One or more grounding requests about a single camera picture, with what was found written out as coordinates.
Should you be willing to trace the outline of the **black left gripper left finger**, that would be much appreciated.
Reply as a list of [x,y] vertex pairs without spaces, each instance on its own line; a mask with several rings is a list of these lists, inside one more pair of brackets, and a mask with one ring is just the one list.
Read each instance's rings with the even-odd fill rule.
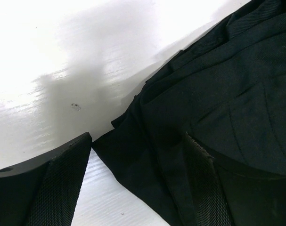
[[0,226],[69,226],[91,151],[88,132],[0,169]]

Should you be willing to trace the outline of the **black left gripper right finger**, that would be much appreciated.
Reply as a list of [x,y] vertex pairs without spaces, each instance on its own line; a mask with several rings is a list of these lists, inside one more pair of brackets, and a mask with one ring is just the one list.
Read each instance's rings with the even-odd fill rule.
[[247,166],[184,136],[199,226],[286,226],[286,175]]

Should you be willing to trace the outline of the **black pleated skirt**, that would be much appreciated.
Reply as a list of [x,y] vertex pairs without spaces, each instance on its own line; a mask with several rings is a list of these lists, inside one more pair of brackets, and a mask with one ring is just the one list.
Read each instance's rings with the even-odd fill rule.
[[197,226],[184,136],[286,175],[286,0],[253,0],[146,81],[92,143],[117,181],[171,226]]

